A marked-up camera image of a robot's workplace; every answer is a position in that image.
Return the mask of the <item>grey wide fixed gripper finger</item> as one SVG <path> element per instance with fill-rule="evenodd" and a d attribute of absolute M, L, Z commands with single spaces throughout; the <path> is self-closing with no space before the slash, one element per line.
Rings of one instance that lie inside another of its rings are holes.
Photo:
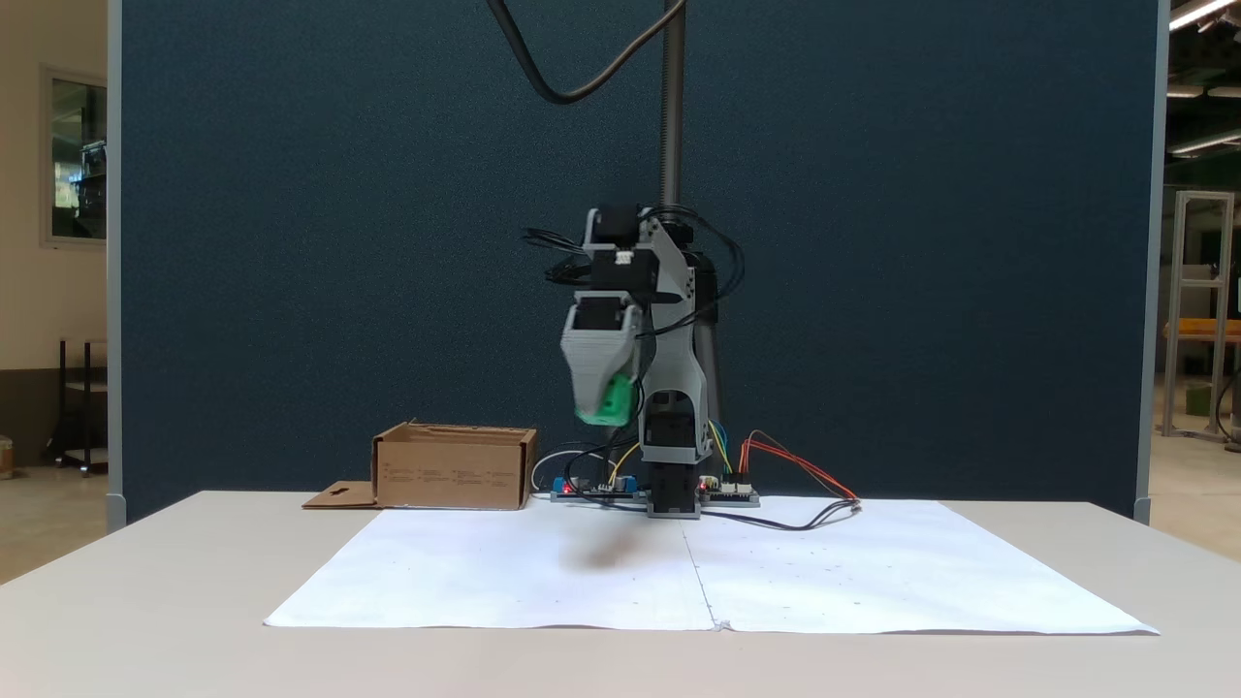
<path fill-rule="evenodd" d="M 578 351 L 566 356 L 580 420 L 628 420 L 635 401 L 634 355 Z"/>

